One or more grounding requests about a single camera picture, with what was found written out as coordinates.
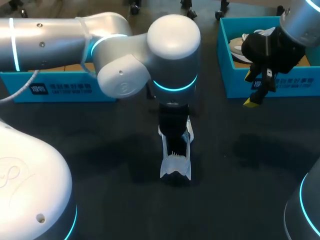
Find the shoe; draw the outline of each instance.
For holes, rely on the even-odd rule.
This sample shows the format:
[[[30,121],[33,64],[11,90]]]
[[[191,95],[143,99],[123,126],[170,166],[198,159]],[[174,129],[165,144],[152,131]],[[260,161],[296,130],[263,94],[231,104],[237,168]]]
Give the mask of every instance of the shoe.
[[[272,32],[275,30],[275,27],[272,27],[267,30],[255,30],[254,33],[261,34],[263,36],[269,36],[272,34]],[[245,64],[252,64],[252,61],[248,60],[241,52],[241,46],[242,43],[247,39],[249,34],[243,33],[242,37],[237,37],[235,39],[232,39],[229,43],[229,48],[232,54],[232,58],[239,62],[239,63],[245,63]]]
[[[192,130],[189,117],[186,122],[186,128],[186,131],[181,136],[181,141],[183,141],[186,146],[184,155],[176,154],[173,151],[171,151],[171,154],[169,154],[168,140],[166,136],[162,134],[160,128],[158,129],[158,133],[162,138],[163,146],[163,160],[160,169],[160,178],[162,178],[165,174],[178,172],[182,176],[186,176],[189,180],[191,180],[190,143],[194,139],[194,132]]]

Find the dark floor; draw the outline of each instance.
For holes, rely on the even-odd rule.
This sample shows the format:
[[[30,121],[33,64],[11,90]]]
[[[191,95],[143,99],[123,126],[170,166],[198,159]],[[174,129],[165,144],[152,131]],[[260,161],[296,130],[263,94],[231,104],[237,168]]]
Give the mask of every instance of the dark floor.
[[[84,2],[74,0],[59,16],[104,11],[128,16],[123,3]],[[193,6],[202,65],[191,117],[190,184],[159,179],[157,103],[146,100],[144,91],[117,103],[0,108],[7,123],[65,157],[78,202],[77,240],[286,239],[286,201],[320,156],[320,98],[268,98],[257,109],[244,108],[243,99],[226,99],[216,57],[219,3],[197,0]],[[129,22],[142,33],[158,17],[180,11],[177,0],[154,0]],[[230,4],[229,16],[250,12],[276,11]]]

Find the cardboard box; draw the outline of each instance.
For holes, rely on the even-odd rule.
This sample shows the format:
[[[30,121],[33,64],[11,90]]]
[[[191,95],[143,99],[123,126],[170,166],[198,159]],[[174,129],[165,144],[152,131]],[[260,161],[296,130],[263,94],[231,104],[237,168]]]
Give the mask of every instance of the cardboard box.
[[[261,74],[253,83],[244,81],[249,65],[233,61],[229,41],[243,33],[277,27],[279,23],[278,16],[220,20],[216,52],[227,98],[248,98],[261,83]],[[320,96],[320,47],[307,48],[299,66],[295,66],[288,74],[279,73],[275,83],[276,92],[269,92],[267,97]]]
[[[86,67],[95,71],[92,63]],[[0,72],[10,95],[18,91],[32,76],[29,72]],[[56,103],[56,102],[115,102],[100,89],[96,78],[86,73],[79,64],[56,67],[39,71],[29,86],[14,99],[15,103]]]

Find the white cable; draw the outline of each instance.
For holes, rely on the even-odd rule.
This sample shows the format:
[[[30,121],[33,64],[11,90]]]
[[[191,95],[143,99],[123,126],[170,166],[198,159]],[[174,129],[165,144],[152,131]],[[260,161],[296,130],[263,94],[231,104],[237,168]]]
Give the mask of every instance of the white cable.
[[[29,80],[25,83],[25,85],[23,87],[21,87],[18,91],[16,91],[14,94],[4,98],[4,99],[0,99],[0,104],[5,104],[11,100],[13,100],[14,98],[16,98],[17,96],[19,96],[24,90],[26,90],[29,85],[34,81],[34,79],[36,78],[36,76],[38,75],[39,70],[35,70],[34,73],[32,74],[32,76],[29,78]]]
[[[89,33],[88,27],[87,27],[86,23],[83,21],[83,19],[81,17],[76,17],[76,19],[80,22],[80,24],[83,28],[84,38],[85,38],[85,45],[84,45],[84,50],[83,50],[83,55],[82,55],[82,60],[81,60],[80,65],[85,72],[87,72],[91,77],[96,79],[97,76],[93,72],[91,72],[85,65],[86,60],[87,60],[88,50],[89,50],[89,44],[92,39],[92,35]]]

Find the embossed logo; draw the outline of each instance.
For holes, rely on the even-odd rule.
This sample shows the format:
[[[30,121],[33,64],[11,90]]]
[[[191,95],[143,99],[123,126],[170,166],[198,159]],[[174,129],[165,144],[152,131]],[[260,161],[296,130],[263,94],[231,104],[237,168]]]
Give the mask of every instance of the embossed logo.
[[[0,158],[0,189],[11,182],[23,181],[25,175],[29,175],[29,170],[24,161],[15,157]]]
[[[0,188],[7,185],[10,180],[16,179],[20,174],[18,166],[11,166],[4,174],[0,174]]]
[[[136,90],[136,86],[131,82],[122,82],[115,87],[115,90],[120,96],[125,96],[133,93]]]

